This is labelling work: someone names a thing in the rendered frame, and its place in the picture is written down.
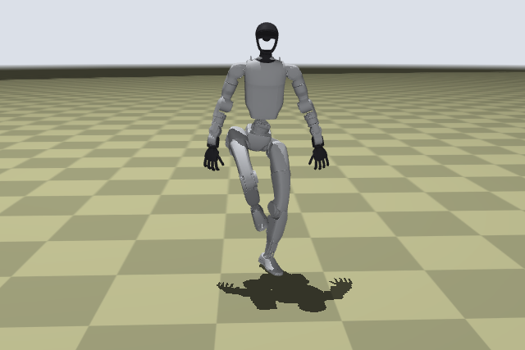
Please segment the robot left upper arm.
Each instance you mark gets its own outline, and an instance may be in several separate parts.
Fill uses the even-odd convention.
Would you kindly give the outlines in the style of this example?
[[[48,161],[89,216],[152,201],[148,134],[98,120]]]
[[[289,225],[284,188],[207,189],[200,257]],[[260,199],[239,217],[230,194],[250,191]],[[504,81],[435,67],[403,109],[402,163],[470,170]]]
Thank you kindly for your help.
[[[286,77],[293,80],[291,83],[294,91],[299,99],[297,103],[301,113],[312,111],[310,102],[308,100],[308,90],[300,69],[296,65],[285,64]]]

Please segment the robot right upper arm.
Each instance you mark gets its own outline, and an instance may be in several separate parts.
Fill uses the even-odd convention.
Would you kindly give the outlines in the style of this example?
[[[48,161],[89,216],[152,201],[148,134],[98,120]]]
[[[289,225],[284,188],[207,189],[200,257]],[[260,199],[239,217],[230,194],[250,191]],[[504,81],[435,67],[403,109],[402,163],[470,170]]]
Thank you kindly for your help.
[[[221,91],[222,102],[221,107],[219,109],[220,111],[231,111],[231,108],[233,106],[231,97],[239,83],[237,79],[241,78],[244,75],[246,65],[247,62],[238,62],[230,67]]]

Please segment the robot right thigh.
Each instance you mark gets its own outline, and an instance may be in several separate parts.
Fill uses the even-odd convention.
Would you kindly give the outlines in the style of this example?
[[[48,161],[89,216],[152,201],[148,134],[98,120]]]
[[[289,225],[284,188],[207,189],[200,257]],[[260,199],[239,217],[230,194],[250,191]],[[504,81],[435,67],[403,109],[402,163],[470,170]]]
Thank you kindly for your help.
[[[226,136],[226,147],[235,159],[239,175],[244,177],[247,190],[254,189],[258,186],[258,177],[249,158],[249,140],[245,130],[238,126],[230,127]]]

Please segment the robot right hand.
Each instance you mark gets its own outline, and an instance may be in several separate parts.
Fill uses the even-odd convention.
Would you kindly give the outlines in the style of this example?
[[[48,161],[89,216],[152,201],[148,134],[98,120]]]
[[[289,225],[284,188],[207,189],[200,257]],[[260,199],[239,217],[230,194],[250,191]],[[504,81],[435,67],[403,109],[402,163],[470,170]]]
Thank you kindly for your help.
[[[205,155],[204,155],[204,163],[203,165],[205,167],[208,167],[208,169],[212,169],[213,171],[215,170],[220,170],[218,169],[217,167],[217,161],[219,160],[220,163],[224,166],[224,162],[222,161],[222,159],[220,158],[220,156],[218,155],[219,152],[217,150],[217,148],[219,148],[219,137],[217,137],[217,140],[216,140],[216,146],[215,145],[211,145],[211,144],[208,144],[207,143],[207,146],[208,146],[208,150],[205,152]],[[207,159],[208,159],[208,165],[207,165]],[[210,167],[210,162],[211,162],[211,167]],[[214,163],[215,163],[215,169],[214,169]]]

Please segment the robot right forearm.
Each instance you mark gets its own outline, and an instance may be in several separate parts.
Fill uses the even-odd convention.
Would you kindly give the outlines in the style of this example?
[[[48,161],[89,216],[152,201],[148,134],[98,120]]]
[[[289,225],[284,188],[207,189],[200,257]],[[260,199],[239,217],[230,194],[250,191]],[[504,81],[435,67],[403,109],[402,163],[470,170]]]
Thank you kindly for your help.
[[[217,137],[221,135],[221,128],[223,126],[224,120],[226,119],[225,113],[220,112],[222,98],[219,98],[217,105],[213,112],[212,125],[209,128],[208,144],[216,146]]]

